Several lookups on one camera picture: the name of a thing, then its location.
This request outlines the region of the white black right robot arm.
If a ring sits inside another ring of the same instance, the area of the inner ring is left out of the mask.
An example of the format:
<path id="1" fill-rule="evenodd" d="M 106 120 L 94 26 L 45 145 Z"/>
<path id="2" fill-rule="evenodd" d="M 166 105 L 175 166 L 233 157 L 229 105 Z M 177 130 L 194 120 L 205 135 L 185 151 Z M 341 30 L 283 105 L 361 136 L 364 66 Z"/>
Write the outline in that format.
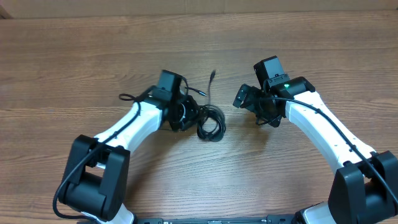
<path id="1" fill-rule="evenodd" d="M 277 56 L 254 65 L 260 88 L 243 84 L 233 102 L 274 128 L 296 125 L 326 159 L 334 180 L 328 200 L 294 214 L 269 215 L 267 223 L 379 223 L 397 216 L 397 158 L 376 152 L 326 106 L 304 77 L 290 78 Z"/>

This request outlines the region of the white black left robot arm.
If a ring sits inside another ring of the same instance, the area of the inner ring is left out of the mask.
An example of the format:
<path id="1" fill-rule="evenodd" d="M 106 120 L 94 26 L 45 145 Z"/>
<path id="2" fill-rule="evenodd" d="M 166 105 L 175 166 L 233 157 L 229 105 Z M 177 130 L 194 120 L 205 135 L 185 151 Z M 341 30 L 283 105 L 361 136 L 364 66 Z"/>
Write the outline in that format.
<path id="1" fill-rule="evenodd" d="M 139 96 L 121 93 L 120 100 L 132 102 L 129 112 L 106 131 L 72 143 L 54 214 L 88 223 L 136 223 L 124 205 L 131 154 L 165 121 L 173 131 L 189 128 L 188 114 L 198 106 L 188 91 L 185 77 L 163 70 L 158 84 Z"/>

